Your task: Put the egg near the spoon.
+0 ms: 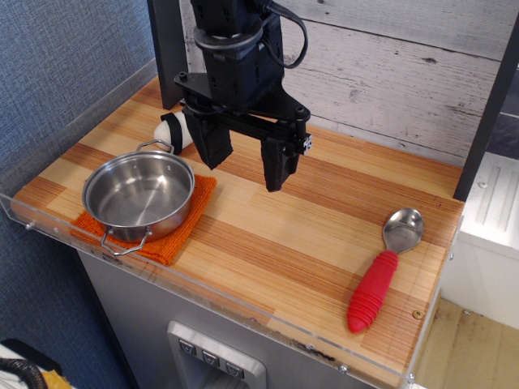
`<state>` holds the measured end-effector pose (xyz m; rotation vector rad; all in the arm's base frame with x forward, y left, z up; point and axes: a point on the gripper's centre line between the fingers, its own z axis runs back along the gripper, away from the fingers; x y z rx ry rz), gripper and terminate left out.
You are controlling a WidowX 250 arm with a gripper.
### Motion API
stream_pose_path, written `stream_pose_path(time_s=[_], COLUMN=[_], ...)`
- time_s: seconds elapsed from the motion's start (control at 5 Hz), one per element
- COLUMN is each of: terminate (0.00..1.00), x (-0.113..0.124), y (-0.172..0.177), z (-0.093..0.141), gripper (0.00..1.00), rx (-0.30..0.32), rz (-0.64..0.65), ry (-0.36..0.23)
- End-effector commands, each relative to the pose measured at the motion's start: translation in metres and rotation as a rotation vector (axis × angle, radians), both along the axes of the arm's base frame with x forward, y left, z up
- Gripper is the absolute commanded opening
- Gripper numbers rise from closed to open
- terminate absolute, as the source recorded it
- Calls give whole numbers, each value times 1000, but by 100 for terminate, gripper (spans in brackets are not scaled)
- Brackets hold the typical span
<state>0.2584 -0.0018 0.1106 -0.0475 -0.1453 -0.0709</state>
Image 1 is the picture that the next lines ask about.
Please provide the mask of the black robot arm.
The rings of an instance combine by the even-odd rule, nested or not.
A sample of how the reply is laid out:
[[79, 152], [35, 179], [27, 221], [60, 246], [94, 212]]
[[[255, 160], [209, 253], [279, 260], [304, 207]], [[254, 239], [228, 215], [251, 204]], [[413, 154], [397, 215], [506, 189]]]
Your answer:
[[206, 71], [179, 73], [187, 129], [201, 160], [216, 168], [233, 151], [230, 133], [260, 141], [268, 191], [278, 191], [311, 148], [311, 113], [283, 88], [285, 70], [299, 66], [304, 43], [284, 60], [281, 19], [304, 22], [274, 1], [194, 1], [194, 41]]

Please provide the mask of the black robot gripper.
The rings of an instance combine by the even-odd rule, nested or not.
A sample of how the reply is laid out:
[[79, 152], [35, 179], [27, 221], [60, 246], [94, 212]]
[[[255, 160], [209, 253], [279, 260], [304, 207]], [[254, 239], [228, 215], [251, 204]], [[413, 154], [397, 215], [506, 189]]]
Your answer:
[[235, 130], [261, 141], [266, 188], [281, 190], [297, 171], [299, 155], [311, 148], [310, 111], [282, 86], [285, 70], [301, 64], [308, 44], [285, 62], [278, 18], [254, 18], [233, 30], [202, 25], [193, 38], [205, 71], [181, 72], [174, 81], [201, 160], [210, 169], [221, 164], [233, 152], [229, 132]]

